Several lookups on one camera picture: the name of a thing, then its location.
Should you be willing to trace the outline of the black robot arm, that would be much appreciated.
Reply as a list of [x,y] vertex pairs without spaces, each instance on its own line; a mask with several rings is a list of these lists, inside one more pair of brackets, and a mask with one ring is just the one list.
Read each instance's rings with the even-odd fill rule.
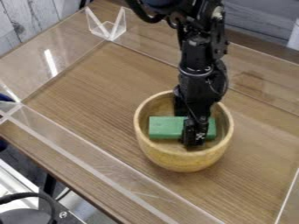
[[228,91],[230,78],[222,57],[228,53],[226,10],[222,0],[126,0],[148,24],[166,21],[176,30],[182,51],[174,112],[183,116],[182,143],[204,144],[211,108]]

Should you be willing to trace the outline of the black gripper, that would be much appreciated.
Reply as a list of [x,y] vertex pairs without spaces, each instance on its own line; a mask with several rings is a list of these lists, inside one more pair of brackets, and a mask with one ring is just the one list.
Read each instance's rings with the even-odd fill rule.
[[195,71],[179,67],[179,84],[174,93],[174,114],[183,119],[182,144],[186,148],[203,146],[211,116],[211,107],[228,90],[227,68]]

